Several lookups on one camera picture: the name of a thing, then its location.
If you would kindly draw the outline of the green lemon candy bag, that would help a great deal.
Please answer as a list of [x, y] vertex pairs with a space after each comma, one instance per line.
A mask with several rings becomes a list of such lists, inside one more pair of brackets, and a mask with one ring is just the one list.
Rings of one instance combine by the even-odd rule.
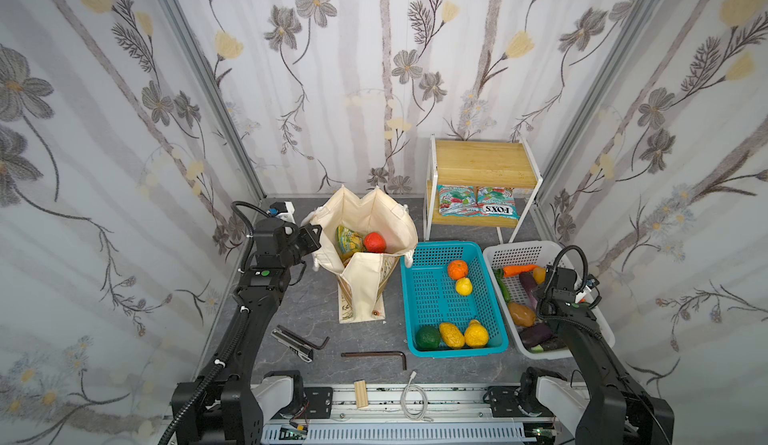
[[343, 261], [347, 261], [354, 254], [365, 250], [364, 236], [344, 225], [337, 227], [336, 240]]

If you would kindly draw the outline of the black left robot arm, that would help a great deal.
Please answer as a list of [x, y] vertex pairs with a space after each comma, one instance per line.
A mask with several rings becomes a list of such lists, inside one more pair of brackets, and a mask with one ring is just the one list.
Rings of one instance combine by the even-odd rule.
[[233, 290], [239, 309], [198, 377], [177, 384], [161, 444], [259, 444], [265, 422], [275, 415], [251, 390], [255, 359], [292, 283], [291, 268], [305, 266], [304, 258], [321, 248], [322, 227], [267, 218], [246, 229]]

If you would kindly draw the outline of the floral canvas tote bag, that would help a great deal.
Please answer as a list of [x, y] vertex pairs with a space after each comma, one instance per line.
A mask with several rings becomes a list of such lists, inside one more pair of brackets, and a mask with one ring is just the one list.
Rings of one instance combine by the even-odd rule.
[[[380, 188], [360, 197], [346, 187], [338, 189], [324, 205], [312, 211], [305, 224], [322, 227], [321, 248], [312, 254], [313, 269], [330, 272], [338, 286], [341, 324], [386, 318], [383, 293], [399, 264], [411, 266], [418, 234], [408, 207]], [[344, 227], [364, 237], [383, 237], [382, 253], [343, 252], [337, 230]]]

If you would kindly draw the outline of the orange tangerine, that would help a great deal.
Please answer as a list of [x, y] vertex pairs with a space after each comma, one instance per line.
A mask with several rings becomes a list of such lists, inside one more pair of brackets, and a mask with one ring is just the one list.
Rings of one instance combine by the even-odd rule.
[[468, 276], [469, 266], [464, 260], [453, 260], [447, 265], [446, 272], [451, 280], [458, 281]]

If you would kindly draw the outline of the red tomato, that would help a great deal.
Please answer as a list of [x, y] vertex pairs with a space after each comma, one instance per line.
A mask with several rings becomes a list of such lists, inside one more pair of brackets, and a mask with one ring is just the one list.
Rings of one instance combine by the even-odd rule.
[[369, 253], [385, 253], [387, 250], [386, 240], [377, 232], [368, 233], [363, 239], [363, 245]]

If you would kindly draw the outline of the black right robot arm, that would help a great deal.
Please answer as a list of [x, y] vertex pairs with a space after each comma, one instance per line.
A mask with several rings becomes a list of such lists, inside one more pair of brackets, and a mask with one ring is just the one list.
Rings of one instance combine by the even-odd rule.
[[537, 315], [564, 342], [586, 384], [589, 401], [569, 429], [576, 444], [670, 444], [674, 412], [649, 395], [608, 345], [588, 304], [575, 300], [577, 274], [546, 267]]

